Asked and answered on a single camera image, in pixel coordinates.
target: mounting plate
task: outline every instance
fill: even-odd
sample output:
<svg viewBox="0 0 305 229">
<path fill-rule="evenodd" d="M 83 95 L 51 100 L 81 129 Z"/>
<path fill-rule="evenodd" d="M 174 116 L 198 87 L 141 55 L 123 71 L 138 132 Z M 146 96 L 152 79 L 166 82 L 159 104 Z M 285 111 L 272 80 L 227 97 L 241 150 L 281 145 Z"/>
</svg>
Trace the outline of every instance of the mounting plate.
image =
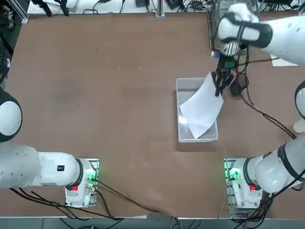
<svg viewBox="0 0 305 229">
<path fill-rule="evenodd" d="M 248 208 L 238 208 L 234 190 L 231 184 L 231 181 L 228 180 L 228 174 L 230 173 L 231 168 L 234 165 L 234 162 L 237 160 L 237 158 L 224 158 L 224 174 L 225 174 L 225 181 L 227 184 L 227 194 L 228 194 L 228 203 L 229 203 L 229 209 L 232 219 L 245 219 L 247 218 L 247 214 L 252 212 L 253 209 Z"/>
</svg>

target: small label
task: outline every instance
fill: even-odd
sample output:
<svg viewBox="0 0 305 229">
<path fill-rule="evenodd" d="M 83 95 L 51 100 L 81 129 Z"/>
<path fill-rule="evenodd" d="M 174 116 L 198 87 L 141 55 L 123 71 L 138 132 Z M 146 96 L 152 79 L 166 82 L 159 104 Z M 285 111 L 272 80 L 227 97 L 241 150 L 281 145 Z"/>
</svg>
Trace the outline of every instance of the small label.
<svg viewBox="0 0 305 229">
<path fill-rule="evenodd" d="M 65 166 L 57 166 L 57 171 L 65 171 Z"/>
</svg>

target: black band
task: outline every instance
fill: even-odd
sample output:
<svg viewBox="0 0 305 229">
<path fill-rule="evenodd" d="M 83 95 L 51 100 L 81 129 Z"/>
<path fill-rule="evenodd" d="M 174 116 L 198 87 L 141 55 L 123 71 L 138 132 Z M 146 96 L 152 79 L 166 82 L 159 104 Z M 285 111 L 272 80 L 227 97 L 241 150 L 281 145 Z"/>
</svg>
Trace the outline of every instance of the black band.
<svg viewBox="0 0 305 229">
<path fill-rule="evenodd" d="M 272 28 L 270 25 L 264 24 L 264 23 L 250 22 L 250 21 L 239 21 L 235 18 L 235 13 L 233 13 L 233 12 L 226 13 L 223 16 L 223 18 L 228 19 L 233 25 L 244 26 L 246 28 L 259 31 L 259 36 L 258 36 L 257 40 L 247 41 L 247 40 L 241 39 L 241 44 L 252 45 L 252 46 L 255 46 L 258 48 L 265 48 L 270 44 L 270 42 L 272 40 L 272 36 L 273 36 L 273 31 L 272 31 Z M 223 43 L 229 43 L 229 42 L 232 42 L 235 40 L 236 40 L 236 37 L 227 37 L 220 41 Z"/>
<path fill-rule="evenodd" d="M 286 151 L 285 151 L 285 146 L 286 144 L 280 146 L 277 150 L 277 156 L 279 158 L 281 158 L 282 163 L 284 165 L 284 167 L 286 168 L 286 170 L 288 171 L 288 173 L 294 177 L 294 179 L 297 179 L 299 174 L 292 168 L 290 162 L 288 161 L 287 155 L 286 155 Z M 305 179 L 300 177 L 299 179 L 297 179 L 301 182 L 305 182 Z"/>
<path fill-rule="evenodd" d="M 0 142 L 7 142 L 7 141 L 13 139 L 16 136 L 16 134 L 20 131 L 21 126 L 22 126 L 23 115 L 22 115 L 22 109 L 20 107 L 20 104 L 13 96 L 11 96 L 9 93 L 7 93 L 2 88 L 0 88 L 0 106 L 3 103 L 8 102 L 8 101 L 14 102 L 19 107 L 20 112 L 21 112 L 21 123 L 20 123 L 18 130 L 15 133 L 13 133 L 12 135 L 4 135 L 4 134 L 0 133 Z"/>
<path fill-rule="evenodd" d="M 250 179 L 249 174 L 248 174 L 248 163 L 249 163 L 249 161 L 250 161 L 252 158 L 253 158 L 253 157 L 247 158 L 246 161 L 244 162 L 244 166 L 243 166 L 244 179 L 245 179 L 247 185 L 249 185 L 249 186 L 250 186 L 250 185 L 253 185 L 253 186 L 255 186 L 255 189 L 256 189 L 256 190 L 260 190 L 261 187 L 260 187 L 258 184 L 254 183 L 254 182 Z"/>
<path fill-rule="evenodd" d="M 80 166 L 80 173 L 79 173 L 79 175 L 78 175 L 77 180 L 76 180 L 72 185 L 67 185 L 67 186 L 66 186 L 66 189 L 68 189 L 69 191 L 72 190 L 72 187 L 73 187 L 73 186 L 78 186 L 78 185 L 81 184 L 82 176 L 83 176 L 83 173 L 84 173 L 84 167 L 82 166 L 81 161 L 80 161 L 79 159 L 75 159 L 75 160 L 78 162 L 78 164 L 79 164 L 79 166 Z"/>
<path fill-rule="evenodd" d="M 299 114 L 301 115 L 301 117 L 305 119 L 304 114 L 302 114 L 302 113 L 300 112 L 299 108 L 298 108 L 297 105 L 296 105 L 296 96 L 297 96 L 297 94 L 299 93 L 299 91 L 302 90 L 303 88 L 305 88 L 305 81 L 303 81 L 303 82 L 296 88 L 296 90 L 295 90 L 295 106 L 296 106 L 297 111 L 298 111 Z"/>
</svg>

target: green indicator light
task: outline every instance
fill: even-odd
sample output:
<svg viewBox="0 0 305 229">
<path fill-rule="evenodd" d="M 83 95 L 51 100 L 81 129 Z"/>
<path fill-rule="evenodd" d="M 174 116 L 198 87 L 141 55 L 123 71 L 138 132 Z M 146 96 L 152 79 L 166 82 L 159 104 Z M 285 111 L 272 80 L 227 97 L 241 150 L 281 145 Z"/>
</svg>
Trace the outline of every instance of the green indicator light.
<svg viewBox="0 0 305 229">
<path fill-rule="evenodd" d="M 232 168 L 230 170 L 230 177 L 231 180 L 237 180 L 238 179 L 238 174 L 240 173 L 240 169 L 238 168 Z"/>
</svg>

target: cable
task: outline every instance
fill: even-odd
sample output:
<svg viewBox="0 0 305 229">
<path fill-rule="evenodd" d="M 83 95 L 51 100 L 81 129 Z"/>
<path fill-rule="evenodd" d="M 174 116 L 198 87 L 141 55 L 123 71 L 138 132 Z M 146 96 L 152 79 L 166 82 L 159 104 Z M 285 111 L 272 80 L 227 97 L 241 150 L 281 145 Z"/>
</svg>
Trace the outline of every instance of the cable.
<svg viewBox="0 0 305 229">
<path fill-rule="evenodd" d="M 275 61 L 275 60 L 278 60 L 280 59 L 279 57 L 276 57 L 276 58 L 270 58 L 270 59 L 262 59 L 262 60 L 254 60 L 254 61 L 249 61 L 249 63 L 259 63 L 259 62 L 269 62 L 269 61 Z M 239 66 L 243 66 L 245 65 L 246 63 L 241 63 L 239 64 Z"/>
<path fill-rule="evenodd" d="M 114 227 L 114 226 L 117 225 L 118 223 L 121 223 L 123 220 L 124 220 L 124 219 L 121 219 L 120 221 L 118 221 L 118 222 L 112 224 L 111 226 L 107 227 L 106 229 L 110 229 L 110 228 Z"/>
<path fill-rule="evenodd" d="M 72 209 L 75 209 L 75 210 L 78 210 L 78 211 L 83 211 L 83 212 L 86 212 L 86 213 L 90 213 L 90 214 L 94 214 L 94 215 L 97 215 L 97 216 L 102 216 L 102 217 L 106 217 L 106 218 L 109 218 L 109 216 L 106 216 L 106 215 L 103 215 L 103 214 L 100 214 L 100 213 L 97 213 L 97 212 L 93 212 L 93 211 L 88 211 L 88 210 L 85 210 L 85 209 L 82 209 L 82 208 L 75 208 L 75 207 L 72 207 L 72 206 L 65 206 L 65 205 L 61 205 L 59 203 L 56 203 L 54 201 L 50 201 L 50 203 L 53 203 L 53 204 L 50 204 L 50 203 L 46 203 L 44 201 L 39 201 L 39 200 L 35 200 L 35 199 L 32 199 L 30 197 L 27 197 L 26 195 L 23 195 L 21 194 L 20 192 L 18 192 L 17 190 L 13 189 L 13 188 L 10 188 L 10 190 L 12 192 L 14 192 L 15 194 L 17 194 L 18 196 L 26 199 L 26 200 L 29 200 L 29 201 L 32 201 L 32 202 L 35 202 L 35 203 L 39 203 L 39 204 L 42 204 L 42 205 L 46 205 L 46 206 L 51 206 L 51 207 L 55 207 L 54 205 L 56 205 L 57 207 L 60 207 L 60 208 L 72 208 Z"/>
<path fill-rule="evenodd" d="M 292 187 L 292 189 L 293 189 L 294 191 L 302 191 L 301 189 L 297 189 L 297 188 L 294 188 L 294 187 Z"/>
<path fill-rule="evenodd" d="M 178 222 L 178 220 L 177 220 L 177 218 L 176 218 L 176 217 L 174 217 L 174 220 L 176 221 L 176 224 L 175 224 L 175 225 L 178 225 L 178 226 L 179 226 L 179 228 L 181 229 L 181 225 L 179 224 L 179 222 Z"/>
<path fill-rule="evenodd" d="M 157 12 L 157 8 L 156 8 L 156 6 L 155 6 L 153 0 L 152 0 L 152 5 L 153 5 L 153 7 L 154 7 L 154 10 Z"/>
<path fill-rule="evenodd" d="M 102 3 L 102 2 L 100 2 L 100 1 L 96 2 L 92 9 L 84 9 L 82 14 L 84 15 L 86 11 L 92 11 L 93 14 L 99 14 L 99 12 L 95 9 L 95 7 L 97 4 L 100 4 L 100 3 Z"/>
<path fill-rule="evenodd" d="M 198 220 L 196 220 L 196 221 L 189 227 L 189 229 L 192 229 L 193 226 L 194 226 L 197 222 L 198 222 Z M 198 227 L 196 227 L 196 228 L 194 228 L 194 229 L 199 229 L 199 228 L 202 226 L 202 224 L 203 224 L 203 220 L 202 220 L 201 223 L 198 225 Z"/>
<path fill-rule="evenodd" d="M 145 207 L 145 206 L 143 206 L 142 204 L 139 204 L 138 202 L 134 201 L 133 199 L 130 199 L 129 197 L 123 195 L 122 193 L 118 192 L 117 190 L 113 189 L 112 187 L 106 185 L 105 183 L 103 183 L 103 182 L 101 182 L 101 181 L 99 181 L 99 180 L 97 180 L 97 179 L 94 179 L 94 178 L 93 178 L 93 179 L 91 179 L 91 180 L 94 181 L 94 182 L 100 183 L 101 185 L 107 187 L 108 189 L 110 189 L 111 191 L 115 192 L 116 194 L 118 194 L 119 196 L 123 197 L 124 199 L 126 199 L 126 200 L 132 202 L 133 204 L 135 204 L 135 205 L 137 205 L 137 206 L 139 206 L 139 207 L 141 207 L 141 208 L 143 208 L 143 209 L 145 209 L 145 210 L 147 210 L 147 211 L 159 212 L 159 211 L 157 211 L 157 210 L 154 210 L 154 209 Z"/>
<path fill-rule="evenodd" d="M 109 1 L 111 1 L 111 0 L 99 0 L 94 4 L 92 9 L 84 9 L 82 14 L 84 15 L 86 11 L 92 11 L 93 14 L 99 14 L 99 12 L 95 9 L 96 5 L 101 4 L 101 3 L 107 3 Z"/>
<path fill-rule="evenodd" d="M 103 194 L 102 194 L 99 190 L 97 190 L 97 189 L 95 190 L 95 192 L 101 197 L 101 199 L 102 199 L 102 201 L 103 201 L 103 203 L 104 203 L 104 205 L 105 205 L 106 212 L 107 212 L 107 214 L 109 215 L 109 217 L 110 217 L 111 219 L 115 220 L 115 221 L 121 220 L 121 219 L 115 218 L 115 217 L 110 213 L 109 208 L 108 208 L 108 206 L 107 206 L 107 203 L 106 203 L 106 200 L 105 200 Z"/>
<path fill-rule="evenodd" d="M 68 223 L 66 223 L 62 218 L 59 218 L 64 224 L 66 224 L 67 225 L 67 227 L 69 227 L 70 229 L 75 229 L 75 228 L 73 228 L 73 227 L 71 227 Z"/>
<path fill-rule="evenodd" d="M 58 203 L 53 202 L 53 201 L 48 201 L 48 200 L 44 199 L 43 197 L 41 197 L 40 195 L 38 195 L 38 194 L 35 193 L 35 192 L 33 192 L 33 194 L 36 195 L 36 196 L 38 196 L 39 198 L 36 198 L 36 197 L 34 197 L 34 196 L 31 196 L 30 194 L 26 193 L 22 188 L 19 188 L 19 190 L 20 190 L 25 196 L 27 196 L 27 197 L 29 197 L 29 198 L 32 198 L 32 199 L 35 199 L 35 200 L 43 200 L 43 201 L 49 203 L 50 205 L 52 205 L 52 207 L 55 207 L 56 209 L 58 209 L 59 211 L 61 211 L 64 215 L 66 215 L 66 216 L 67 216 L 68 218 L 70 218 L 70 219 L 78 219 L 78 220 L 80 220 L 80 221 L 87 221 L 87 220 L 88 220 L 88 219 L 81 219 L 81 218 L 77 217 L 70 209 L 68 209 L 68 208 L 66 208 L 66 207 L 63 207 L 64 209 L 66 209 L 67 211 L 69 211 L 74 217 L 69 216 L 66 212 L 64 212 L 63 210 L 61 210 L 59 207 L 56 206 Z"/>
<path fill-rule="evenodd" d="M 266 118 L 268 121 L 270 121 L 271 123 L 273 123 L 274 125 L 276 125 L 276 126 L 279 127 L 280 129 L 282 129 L 284 132 L 286 132 L 292 139 L 296 139 L 295 134 L 292 133 L 292 132 L 291 132 L 286 126 L 284 126 L 281 122 L 279 122 L 279 121 L 278 121 L 277 119 L 275 119 L 274 117 L 272 117 L 272 116 L 266 114 L 265 112 L 262 112 L 261 110 L 259 110 L 258 108 L 256 108 L 256 107 L 254 106 L 254 103 L 252 102 L 251 97 L 250 97 L 250 95 L 249 95 L 249 89 L 248 89 L 248 86 L 249 86 L 249 79 L 248 79 L 248 76 L 247 76 L 247 67 L 248 67 L 248 64 L 250 63 L 250 61 L 249 61 L 249 48 L 247 49 L 246 61 L 245 61 L 245 63 L 243 63 L 243 64 L 245 65 L 245 67 L 244 67 L 244 69 L 243 69 L 241 72 L 238 71 L 240 55 L 241 55 L 241 52 L 239 52 L 239 55 L 238 55 L 238 57 L 237 57 L 236 80 L 237 80 L 237 82 L 239 82 L 239 75 L 240 75 L 240 74 L 241 74 L 241 75 L 244 75 L 244 77 L 245 77 L 245 82 L 246 82 L 244 88 L 245 88 L 246 91 L 247 91 L 248 100 L 249 100 L 250 102 L 246 101 L 245 98 L 243 97 L 243 95 L 240 94 L 242 100 L 243 100 L 249 107 L 251 107 L 253 110 L 255 110 L 255 111 L 259 112 L 260 114 L 262 114 L 263 117 Z M 255 60 L 255 61 L 252 61 L 252 62 L 265 62 L 265 61 L 267 61 L 267 60 Z"/>
<path fill-rule="evenodd" d="M 121 9 L 120 9 L 120 12 L 119 12 L 119 13 L 121 13 L 121 12 L 122 12 L 122 10 L 123 10 L 123 6 L 124 6 L 125 1 L 126 1 L 126 0 L 122 0 L 122 7 L 121 7 Z"/>
<path fill-rule="evenodd" d="M 251 100 L 250 94 L 249 94 L 249 90 L 248 90 L 248 86 L 249 86 L 249 79 L 247 77 L 247 66 L 250 63 L 249 61 L 249 48 L 247 49 L 247 55 L 246 55 L 246 61 L 244 63 L 245 67 L 242 71 L 238 71 L 238 67 L 239 65 L 239 60 L 240 60 L 240 55 L 241 52 L 239 52 L 238 58 L 237 58 L 237 66 L 236 66 L 236 80 L 238 81 L 238 77 L 239 75 L 244 75 L 245 76 L 245 88 L 247 90 L 247 96 L 248 96 L 248 100 L 247 101 L 243 95 L 240 93 L 240 96 L 242 98 L 242 100 L 246 103 L 246 105 L 248 105 L 249 107 L 251 107 L 253 110 L 259 112 L 260 114 L 263 115 L 264 118 L 266 118 L 268 121 L 270 121 L 271 123 L 273 123 L 274 125 L 276 125 L 277 127 L 279 127 L 280 129 L 282 129 L 284 132 L 286 132 L 292 139 L 296 139 L 296 136 L 294 133 L 292 133 L 286 126 L 284 126 L 281 122 L 279 122 L 278 120 L 276 120 L 275 118 L 273 118 L 272 116 L 260 111 L 258 108 L 256 108 L 254 106 L 254 103 Z M 305 170 L 298 175 L 298 177 L 296 179 L 294 179 L 292 182 L 290 182 L 287 186 L 285 186 L 283 189 L 281 189 L 278 193 L 276 194 L 271 194 L 270 196 L 267 196 L 267 198 L 261 202 L 259 208 L 257 210 L 255 210 L 251 216 L 247 217 L 244 220 L 240 220 L 237 221 L 239 222 L 239 224 L 234 228 L 238 228 L 239 226 L 241 226 L 243 223 L 247 222 L 247 221 L 252 221 L 252 222 L 260 222 L 257 226 L 253 227 L 253 228 L 248 228 L 248 229 L 255 229 L 259 226 L 261 226 L 261 224 L 263 223 L 266 214 L 269 210 L 269 208 L 271 207 L 273 200 L 275 197 L 277 197 L 278 195 L 280 195 L 282 192 L 284 192 L 285 190 L 287 190 L 288 188 L 290 188 L 296 181 L 298 181 L 303 175 L 305 174 Z"/>
</svg>

